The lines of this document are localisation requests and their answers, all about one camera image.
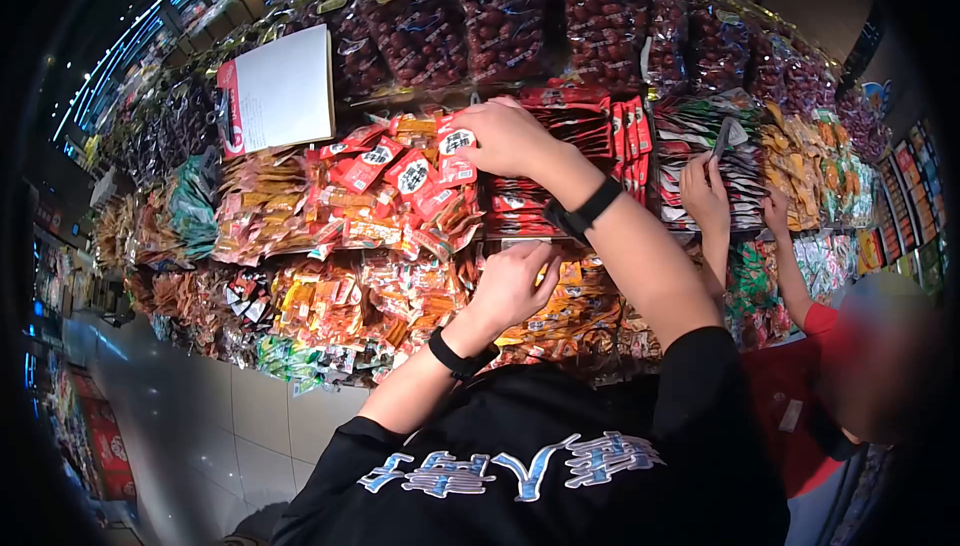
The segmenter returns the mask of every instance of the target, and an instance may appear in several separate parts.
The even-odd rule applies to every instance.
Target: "red shirt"
[[[842,348],[830,339],[836,321],[836,310],[814,303],[803,320],[806,338],[740,357],[787,498],[819,487],[856,451],[813,391],[821,357]]]

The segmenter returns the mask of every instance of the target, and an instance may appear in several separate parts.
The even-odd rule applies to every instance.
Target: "child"
[[[722,300],[730,208],[716,159],[709,152],[693,159],[679,188],[702,231],[703,282]],[[776,240],[779,295],[806,338],[744,353],[740,362],[770,458],[793,498],[819,487],[860,444],[915,436],[953,366],[940,339],[920,335],[936,327],[930,301],[902,275],[861,280],[842,313],[814,302],[794,256],[786,196],[771,187],[763,206]]]

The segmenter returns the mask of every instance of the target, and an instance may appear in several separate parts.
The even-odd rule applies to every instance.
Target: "white notebook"
[[[325,24],[291,33],[223,63],[217,87],[229,92],[232,144],[226,158],[330,140],[333,69]]]

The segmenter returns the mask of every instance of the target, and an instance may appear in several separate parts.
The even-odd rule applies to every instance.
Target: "wrist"
[[[606,175],[573,144],[556,140],[549,160],[541,161],[530,177],[567,211],[575,211],[603,185]]]
[[[490,321],[487,315],[471,310],[470,306],[458,312],[440,332],[446,345],[462,359],[475,357],[500,337],[502,327]]]

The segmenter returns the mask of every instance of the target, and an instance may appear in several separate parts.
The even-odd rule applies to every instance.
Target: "black wristband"
[[[583,244],[589,244],[584,235],[594,226],[594,221],[623,192],[623,186],[613,177],[607,177],[603,184],[589,197],[580,208],[570,213],[554,198],[550,198],[543,209],[543,217],[550,224],[576,238]]]
[[[430,346],[430,352],[433,353],[433,356],[437,357],[437,360],[453,373],[454,379],[463,381],[474,377],[477,372],[485,368],[487,364],[496,359],[499,354],[498,348],[490,348],[488,346],[478,356],[465,359],[453,350],[450,350],[450,346],[447,345],[444,337],[441,336],[443,330],[443,327],[438,327],[433,330],[427,344]]]

